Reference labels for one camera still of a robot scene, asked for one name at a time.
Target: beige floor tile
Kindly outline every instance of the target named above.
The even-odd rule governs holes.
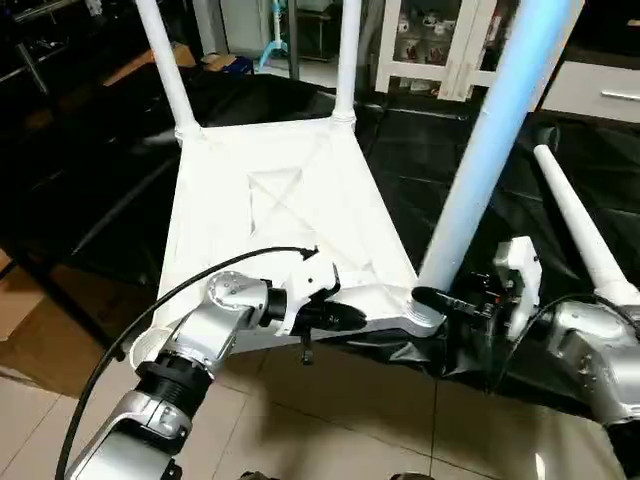
[[[75,458],[111,413],[122,395],[135,386],[135,374],[126,364],[113,363],[87,407],[71,452]],[[195,418],[192,438],[178,457],[185,480],[209,480],[222,456],[245,395],[214,384]],[[61,397],[15,456],[1,480],[49,480],[76,400]]]
[[[428,473],[429,464],[429,457],[251,397],[214,479],[258,470],[282,480],[387,480]]]
[[[492,477],[624,478],[599,425],[544,407],[440,382],[435,423],[434,458]]]
[[[504,479],[536,478],[537,407],[439,382],[434,458]]]
[[[176,458],[184,480],[211,480],[247,396],[214,383],[194,418],[193,431]]]
[[[0,472],[18,453],[58,395],[0,378]]]
[[[272,349],[260,374],[270,401],[430,454],[434,382],[406,367],[378,364],[315,345],[315,364],[300,347]]]
[[[255,390],[260,381],[260,368],[267,350],[234,353],[229,356],[216,377],[216,382],[244,393]]]
[[[435,458],[431,463],[431,476],[433,480],[487,480],[490,478],[441,462]]]
[[[126,362],[112,362],[98,382],[80,423],[71,459],[98,430],[124,393],[136,385]],[[48,480],[53,477],[76,400],[60,397],[2,475],[2,480]]]
[[[550,480],[624,479],[606,432],[584,418],[541,408],[537,453]]]

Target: chair leg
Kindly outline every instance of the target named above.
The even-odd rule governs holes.
[[[85,332],[91,336],[98,344],[107,349],[113,343],[107,333],[97,324],[97,322],[89,315],[76,301],[69,296],[56,282],[49,276],[48,272],[38,265],[34,260],[21,249],[4,248],[17,265],[26,271],[42,288],[45,293],[58,305],[73,321],[75,321]],[[115,357],[122,361],[125,354],[121,348],[116,350]]]

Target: robotic arm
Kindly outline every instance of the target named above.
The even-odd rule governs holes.
[[[498,275],[474,275],[459,289],[461,298],[429,287],[415,288],[413,298],[447,315],[451,328],[465,325],[477,337],[508,340],[497,375],[491,367],[496,352],[486,344],[479,348],[490,390],[531,332],[605,428],[627,476],[640,479],[640,308],[617,306],[598,294],[568,295],[538,308],[541,269],[528,237],[500,244],[493,264]],[[518,374],[535,384],[532,372]]]
[[[283,321],[280,334],[296,335],[303,362],[312,361],[310,330],[358,330],[364,315],[326,301],[340,289],[335,265],[316,254],[285,283],[224,271],[211,277],[202,303],[187,314],[154,361],[143,362],[140,382],[127,392],[67,471],[68,480],[177,480],[173,457],[184,447],[192,421],[233,349],[240,330]]]

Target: white vertical post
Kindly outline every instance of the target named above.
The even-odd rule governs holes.
[[[176,121],[176,135],[180,137],[199,126],[193,116],[156,0],[136,0],[136,5]]]
[[[449,290],[576,0],[522,0],[425,255],[418,284]]]
[[[353,97],[356,89],[358,65],[358,38],[362,0],[344,0],[340,30],[340,57],[338,59],[338,86],[336,106],[332,117],[341,122],[354,122]]]
[[[402,0],[386,0],[382,17],[380,53],[378,54],[378,72],[376,73],[376,92],[387,93],[391,80],[391,64],[398,34],[398,20]]]
[[[622,273],[618,262],[549,147],[538,145],[533,153],[562,212],[573,241],[576,242],[580,256],[596,287],[595,292],[616,305],[640,304],[640,293]]]

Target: drawer handle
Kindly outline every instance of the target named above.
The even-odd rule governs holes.
[[[631,100],[632,102],[640,102],[640,95],[632,95],[630,93],[609,92],[603,90],[600,92],[603,97],[618,98],[620,100]]]

